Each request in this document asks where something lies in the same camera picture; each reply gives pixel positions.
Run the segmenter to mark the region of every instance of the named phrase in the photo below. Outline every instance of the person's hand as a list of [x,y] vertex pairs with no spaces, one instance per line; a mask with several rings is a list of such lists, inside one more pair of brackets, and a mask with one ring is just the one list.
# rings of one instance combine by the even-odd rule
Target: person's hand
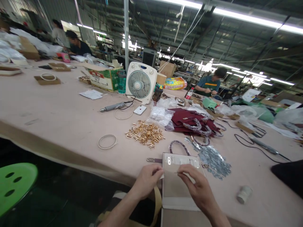
[[147,198],[163,173],[164,170],[158,164],[144,166],[131,191],[140,200]]
[[[191,164],[181,165],[178,169],[178,176],[188,187],[189,193],[196,205],[203,213],[211,213],[218,209],[217,202],[211,191],[208,180]],[[194,180],[195,184],[183,173],[188,173]]]

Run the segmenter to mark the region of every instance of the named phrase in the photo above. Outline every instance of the fan grille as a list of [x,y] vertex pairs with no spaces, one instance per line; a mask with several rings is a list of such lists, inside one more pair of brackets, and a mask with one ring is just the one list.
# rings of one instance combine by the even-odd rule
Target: fan grille
[[129,76],[128,88],[132,95],[136,96],[136,98],[142,99],[147,97],[150,93],[151,81],[146,73],[142,71],[134,71]]

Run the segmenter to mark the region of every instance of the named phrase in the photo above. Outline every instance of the white smartphone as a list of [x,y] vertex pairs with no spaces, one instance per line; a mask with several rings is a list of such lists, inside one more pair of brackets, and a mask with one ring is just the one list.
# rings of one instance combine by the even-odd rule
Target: white smartphone
[[134,110],[134,113],[141,115],[145,110],[146,110],[145,106],[139,106],[137,109]]

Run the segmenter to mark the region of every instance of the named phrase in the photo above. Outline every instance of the green stool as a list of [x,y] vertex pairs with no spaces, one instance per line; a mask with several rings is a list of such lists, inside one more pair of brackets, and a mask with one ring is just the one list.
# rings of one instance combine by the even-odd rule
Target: green stool
[[0,217],[27,194],[37,176],[37,167],[30,163],[17,163],[0,168]]

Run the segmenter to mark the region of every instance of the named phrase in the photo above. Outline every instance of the beige table surface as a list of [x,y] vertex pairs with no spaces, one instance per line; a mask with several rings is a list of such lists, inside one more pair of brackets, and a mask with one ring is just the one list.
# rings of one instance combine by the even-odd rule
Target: beige table surface
[[[34,66],[47,62],[55,61],[30,61]],[[103,98],[90,100],[79,95],[79,92],[91,89],[78,81],[81,70],[84,68],[78,67],[71,72],[22,69],[24,73],[20,75],[0,76],[0,136],[42,157],[128,185],[134,182],[142,166],[148,164],[146,158],[162,158],[163,152],[169,152],[172,140],[182,141],[191,155],[197,155],[184,141],[182,133],[165,131],[166,139],[160,141],[156,149],[127,139],[124,133],[132,123],[147,119],[150,108],[141,116],[134,114],[127,120],[114,118],[114,111],[97,112],[102,107],[125,101],[125,96],[106,92],[108,94]],[[52,72],[62,84],[39,85],[34,76],[44,72]],[[180,97],[185,95],[184,90],[164,92]],[[131,112],[132,108],[129,108],[126,113],[117,112],[117,116],[124,118]],[[303,226],[303,200],[271,173],[270,167],[275,163],[259,150],[241,145],[234,137],[234,133],[241,135],[241,132],[226,127],[224,137],[212,138],[211,144],[226,157],[232,172],[221,181],[205,171],[222,210],[229,217],[252,226]],[[292,161],[303,159],[302,148],[292,139],[273,129],[262,128],[267,134],[261,141]],[[115,135],[118,144],[110,150],[100,150],[97,142],[106,134]],[[174,152],[185,154],[178,146],[174,147]],[[273,158],[285,161],[280,157]],[[253,190],[245,205],[236,200],[242,185]]]

